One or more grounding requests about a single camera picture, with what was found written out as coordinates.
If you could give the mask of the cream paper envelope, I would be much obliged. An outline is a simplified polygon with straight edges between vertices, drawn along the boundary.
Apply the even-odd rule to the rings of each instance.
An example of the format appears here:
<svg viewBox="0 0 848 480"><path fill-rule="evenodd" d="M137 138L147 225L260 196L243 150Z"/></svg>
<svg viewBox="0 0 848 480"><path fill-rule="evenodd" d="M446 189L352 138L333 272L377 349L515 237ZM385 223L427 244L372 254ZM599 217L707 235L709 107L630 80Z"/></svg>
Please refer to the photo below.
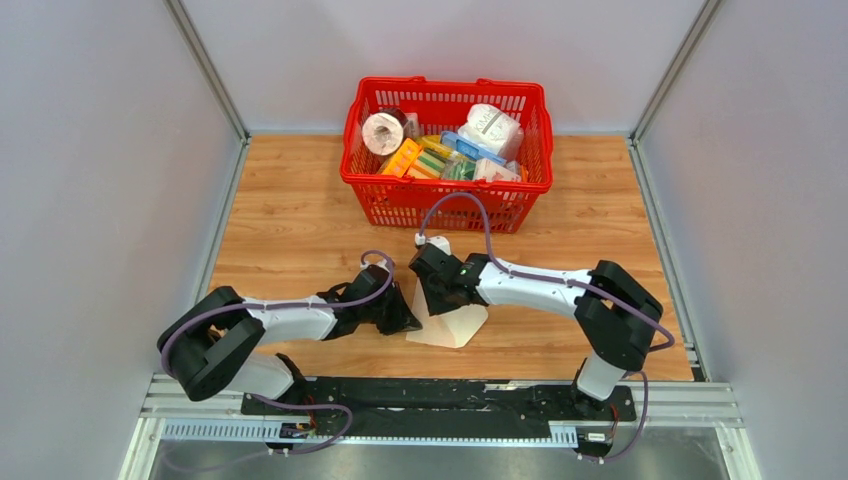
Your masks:
<svg viewBox="0 0 848 480"><path fill-rule="evenodd" d="M420 281L416 282L411 311L422 328L406 334L409 342L431 346L463 348L489 317L486 307L463 306L441 315L430 315Z"/></svg>

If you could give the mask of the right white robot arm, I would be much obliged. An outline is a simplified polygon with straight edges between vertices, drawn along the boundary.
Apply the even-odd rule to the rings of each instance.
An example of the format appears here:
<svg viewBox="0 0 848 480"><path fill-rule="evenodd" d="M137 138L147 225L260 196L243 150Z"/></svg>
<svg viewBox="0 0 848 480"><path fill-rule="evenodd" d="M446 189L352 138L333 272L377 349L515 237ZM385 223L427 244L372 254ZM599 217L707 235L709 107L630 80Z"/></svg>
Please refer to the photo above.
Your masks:
<svg viewBox="0 0 848 480"><path fill-rule="evenodd" d="M642 370L656 350L661 303L619 264L601 260L592 269L551 270L506 262L488 253L465 259L426 243L409 263L423 288L429 314L478 305L520 306L577 322L591 346L570 392L573 410L592 419L605 411L616 384Z"/></svg>

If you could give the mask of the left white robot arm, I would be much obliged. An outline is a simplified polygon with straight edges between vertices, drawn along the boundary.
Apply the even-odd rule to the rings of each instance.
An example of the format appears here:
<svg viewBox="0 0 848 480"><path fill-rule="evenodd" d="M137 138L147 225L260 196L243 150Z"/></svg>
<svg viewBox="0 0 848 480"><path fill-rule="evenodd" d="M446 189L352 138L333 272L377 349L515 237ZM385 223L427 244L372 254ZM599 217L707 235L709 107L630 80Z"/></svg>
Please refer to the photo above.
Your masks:
<svg viewBox="0 0 848 480"><path fill-rule="evenodd" d="M169 326L156 347L164 370L190 400L232 390L265 398L290 415L304 405L305 377L288 356L260 354L257 347L334 340L362 324L383 335L422 327L385 264L365 266L352 281L299 300L268 303L218 287Z"/></svg>

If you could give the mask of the white small box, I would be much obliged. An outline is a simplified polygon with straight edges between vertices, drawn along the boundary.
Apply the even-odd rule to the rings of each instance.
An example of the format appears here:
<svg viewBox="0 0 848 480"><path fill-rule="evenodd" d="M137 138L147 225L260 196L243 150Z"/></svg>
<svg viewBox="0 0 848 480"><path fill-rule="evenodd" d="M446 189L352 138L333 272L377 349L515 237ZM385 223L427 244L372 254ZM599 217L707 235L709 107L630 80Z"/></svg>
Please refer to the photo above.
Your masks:
<svg viewBox="0 0 848 480"><path fill-rule="evenodd" d="M520 182L522 180L522 176L520 173L515 173L509 168L499 165L491 159L482 158L476 161L473 180L484 181L487 183Z"/></svg>

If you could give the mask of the green yellow sponge pack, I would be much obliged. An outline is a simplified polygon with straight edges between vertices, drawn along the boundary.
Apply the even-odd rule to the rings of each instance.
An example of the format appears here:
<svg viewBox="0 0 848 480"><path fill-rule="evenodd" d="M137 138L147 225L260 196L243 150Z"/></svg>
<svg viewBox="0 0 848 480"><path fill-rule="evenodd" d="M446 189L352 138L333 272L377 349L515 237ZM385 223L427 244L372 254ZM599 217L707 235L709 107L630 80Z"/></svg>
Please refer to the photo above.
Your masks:
<svg viewBox="0 0 848 480"><path fill-rule="evenodd" d="M405 175L417 179L440 179L446 168L446 160L431 151L422 150L408 167Z"/></svg>

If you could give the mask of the orange plastic box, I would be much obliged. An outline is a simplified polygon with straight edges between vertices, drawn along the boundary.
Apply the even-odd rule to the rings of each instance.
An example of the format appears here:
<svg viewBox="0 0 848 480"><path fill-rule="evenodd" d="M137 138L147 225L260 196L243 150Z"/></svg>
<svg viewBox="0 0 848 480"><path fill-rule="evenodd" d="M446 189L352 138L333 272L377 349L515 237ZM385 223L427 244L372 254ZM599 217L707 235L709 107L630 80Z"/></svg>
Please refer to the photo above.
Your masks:
<svg viewBox="0 0 848 480"><path fill-rule="evenodd" d="M399 148L383 163L378 175L403 177L422 151L422 146L411 138L406 138Z"/></svg>

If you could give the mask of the blue plastic package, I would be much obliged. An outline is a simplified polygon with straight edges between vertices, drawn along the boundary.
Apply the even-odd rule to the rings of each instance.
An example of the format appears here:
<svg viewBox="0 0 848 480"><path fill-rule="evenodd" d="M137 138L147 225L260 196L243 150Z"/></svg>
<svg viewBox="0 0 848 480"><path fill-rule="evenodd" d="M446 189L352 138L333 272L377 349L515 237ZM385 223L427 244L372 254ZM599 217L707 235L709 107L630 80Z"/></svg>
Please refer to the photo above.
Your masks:
<svg viewBox="0 0 848 480"><path fill-rule="evenodd" d="M486 158L501 166L507 163L504 158L453 131L442 131L440 143L475 161Z"/></svg>

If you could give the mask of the red plastic shopping basket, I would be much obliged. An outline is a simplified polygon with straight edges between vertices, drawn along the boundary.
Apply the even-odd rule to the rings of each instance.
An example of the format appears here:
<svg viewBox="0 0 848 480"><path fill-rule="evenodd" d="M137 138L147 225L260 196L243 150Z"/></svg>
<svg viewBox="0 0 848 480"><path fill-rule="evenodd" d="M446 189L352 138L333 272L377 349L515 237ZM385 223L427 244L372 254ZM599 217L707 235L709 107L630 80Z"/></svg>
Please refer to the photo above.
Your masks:
<svg viewBox="0 0 848 480"><path fill-rule="evenodd" d="M378 172L382 159L364 145L361 127L386 107L415 113L425 134L455 130L475 103L489 103L517 120L525 132L517 161L523 182L424 180ZM345 123L341 179L356 195L368 221L377 226L516 232L537 199L553 184L553 133L544 88L538 83L364 77L359 81Z"/></svg>

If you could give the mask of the wrapped white tissue pack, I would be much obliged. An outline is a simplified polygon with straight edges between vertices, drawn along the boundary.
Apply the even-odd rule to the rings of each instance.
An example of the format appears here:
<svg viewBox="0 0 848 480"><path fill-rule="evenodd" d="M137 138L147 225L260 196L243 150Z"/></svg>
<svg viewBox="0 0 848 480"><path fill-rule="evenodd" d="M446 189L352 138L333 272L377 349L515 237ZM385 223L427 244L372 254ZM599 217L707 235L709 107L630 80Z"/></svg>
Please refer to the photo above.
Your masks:
<svg viewBox="0 0 848 480"><path fill-rule="evenodd" d="M485 103L470 107L458 135L507 160L515 160L524 140L524 130L514 118Z"/></svg>

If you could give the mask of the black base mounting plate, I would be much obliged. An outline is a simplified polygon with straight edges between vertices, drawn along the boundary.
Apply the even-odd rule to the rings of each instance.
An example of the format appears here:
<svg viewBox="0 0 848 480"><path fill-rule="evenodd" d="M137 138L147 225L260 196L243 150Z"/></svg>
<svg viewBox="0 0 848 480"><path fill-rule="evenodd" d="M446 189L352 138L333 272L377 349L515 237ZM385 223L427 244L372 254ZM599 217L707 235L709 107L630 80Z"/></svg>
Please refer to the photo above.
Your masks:
<svg viewBox="0 0 848 480"><path fill-rule="evenodd" d="M552 421L638 417L625 386L615 387L605 405L579 402L570 384L506 380L317 377L305 394L350 408L349 437L541 439Z"/></svg>

